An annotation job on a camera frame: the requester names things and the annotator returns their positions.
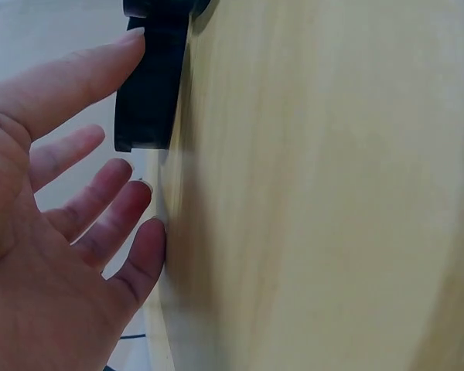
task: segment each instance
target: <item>finger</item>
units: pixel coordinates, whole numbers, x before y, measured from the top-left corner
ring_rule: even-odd
[[[107,212],[73,246],[87,265],[102,271],[136,227],[152,199],[143,182],[129,182]]]
[[[0,113],[23,125],[34,141],[114,93],[144,51],[136,29],[116,43],[34,67],[0,83]]]
[[[110,160],[63,208],[48,210],[43,215],[72,243],[105,211],[131,174],[132,167],[125,160]]]
[[[80,160],[87,157],[104,140],[100,126],[91,125],[51,144],[35,148],[29,158],[29,180],[33,192],[39,191]]]
[[[165,227],[157,219],[145,222],[132,244],[129,256],[108,283],[131,318],[145,303],[158,281],[165,260]]]

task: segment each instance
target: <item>black plastic part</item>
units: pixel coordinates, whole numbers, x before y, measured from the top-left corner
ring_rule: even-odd
[[[189,15],[210,0],[125,0],[128,29],[145,27],[146,53],[115,107],[115,151],[168,149],[176,116]]]

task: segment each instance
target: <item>hand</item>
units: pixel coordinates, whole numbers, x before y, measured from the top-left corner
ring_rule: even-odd
[[[128,182],[127,162],[109,161],[60,209],[36,206],[36,191],[103,141],[99,127],[30,150],[115,92],[144,48],[144,36],[130,32],[0,83],[0,371],[103,369],[159,278],[165,232],[158,220],[141,226],[115,276],[100,274],[151,200],[147,185]]]

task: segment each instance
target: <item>white floor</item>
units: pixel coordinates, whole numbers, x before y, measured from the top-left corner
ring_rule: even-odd
[[[0,79],[69,51],[110,42],[124,32],[126,25],[121,0],[0,0]],[[148,152],[135,151],[130,156],[114,152],[114,102],[114,96],[109,97],[42,140],[51,140],[89,123],[104,126],[107,133],[107,140],[91,157],[38,195],[41,209],[64,203],[112,157],[129,158],[135,166],[134,178],[145,177]],[[106,275],[120,267],[128,246],[109,264]],[[144,319],[138,313],[124,335],[143,333]],[[116,371],[150,369],[146,339],[121,341],[108,365]]]

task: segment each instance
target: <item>light wood panel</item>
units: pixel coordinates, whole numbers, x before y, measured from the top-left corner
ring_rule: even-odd
[[[153,357],[464,370],[464,1],[215,6],[161,158]]]

